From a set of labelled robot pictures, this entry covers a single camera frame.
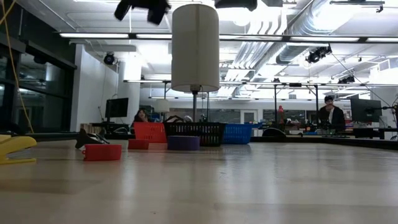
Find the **ceiling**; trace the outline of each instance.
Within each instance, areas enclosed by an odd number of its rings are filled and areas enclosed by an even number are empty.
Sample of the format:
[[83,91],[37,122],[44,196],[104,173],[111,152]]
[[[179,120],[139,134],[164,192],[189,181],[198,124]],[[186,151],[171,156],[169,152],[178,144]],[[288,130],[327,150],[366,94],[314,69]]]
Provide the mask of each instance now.
[[[55,29],[62,32],[146,32],[146,33],[171,33],[172,11],[167,14],[159,26],[148,23],[147,11],[135,9],[128,14],[122,22],[117,21],[113,12],[116,3],[104,3],[109,0],[17,0],[24,8],[33,13]],[[294,7],[285,7],[283,12],[286,14],[286,23],[292,19],[310,2],[310,0],[295,0]],[[338,6],[334,14],[323,17],[319,29],[322,26],[328,27],[330,23],[347,13],[352,16],[342,22],[329,35],[388,35],[398,36],[398,1],[385,0],[386,5],[381,13],[376,13],[378,6],[356,7],[355,11],[346,6]],[[173,8],[183,4],[192,3],[189,0],[170,1]],[[212,4],[212,1],[200,1],[203,4]],[[274,15],[268,13],[269,8],[263,5],[256,9],[260,14],[268,16],[270,22],[274,22]],[[238,26],[237,16],[221,16],[220,14],[220,33],[221,34],[247,34],[251,24]],[[92,50],[98,58],[102,57],[107,50],[101,50],[105,46],[114,45],[135,45],[142,59],[142,73],[146,78],[157,77],[159,74],[171,73],[171,55],[169,51],[169,41],[153,40],[91,40],[82,42],[86,44],[86,49]],[[220,63],[233,62],[242,42],[221,42],[220,43]],[[262,78],[264,82],[269,82],[275,76],[279,77],[282,72],[285,82],[328,82],[331,77],[343,73],[346,68],[354,68],[357,77],[366,81],[370,74],[369,68],[377,63],[385,61],[388,57],[398,56],[398,45],[393,44],[332,44],[331,48],[334,55],[328,55],[318,63],[308,67],[305,62],[307,51],[304,51],[287,66],[275,65],[274,62],[267,62],[262,70],[255,67],[256,77]],[[116,52],[115,55],[124,58],[127,52]],[[221,71],[221,76],[225,77],[228,69]]]

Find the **white cylinder lamp shade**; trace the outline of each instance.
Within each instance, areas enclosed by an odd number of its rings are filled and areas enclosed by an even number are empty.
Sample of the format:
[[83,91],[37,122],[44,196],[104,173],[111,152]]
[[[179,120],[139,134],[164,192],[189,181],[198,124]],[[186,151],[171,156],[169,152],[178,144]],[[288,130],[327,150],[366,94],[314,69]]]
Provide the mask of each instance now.
[[189,92],[220,88],[219,20],[215,9],[187,4],[173,12],[172,89]]
[[169,101],[166,99],[158,99],[155,104],[155,112],[168,113],[170,112]]

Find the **person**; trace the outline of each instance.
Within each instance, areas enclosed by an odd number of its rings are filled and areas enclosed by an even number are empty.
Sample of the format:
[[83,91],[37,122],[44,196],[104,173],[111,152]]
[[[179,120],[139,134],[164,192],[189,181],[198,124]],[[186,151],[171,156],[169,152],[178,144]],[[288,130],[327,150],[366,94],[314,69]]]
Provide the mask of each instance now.
[[134,117],[134,122],[150,122],[144,109],[139,109]]
[[333,104],[333,97],[326,96],[325,97],[325,106],[320,108],[319,110],[319,119],[321,124],[325,122],[329,122],[331,125],[331,129],[335,129],[337,131],[344,131],[345,128],[345,119],[344,112],[339,107]]

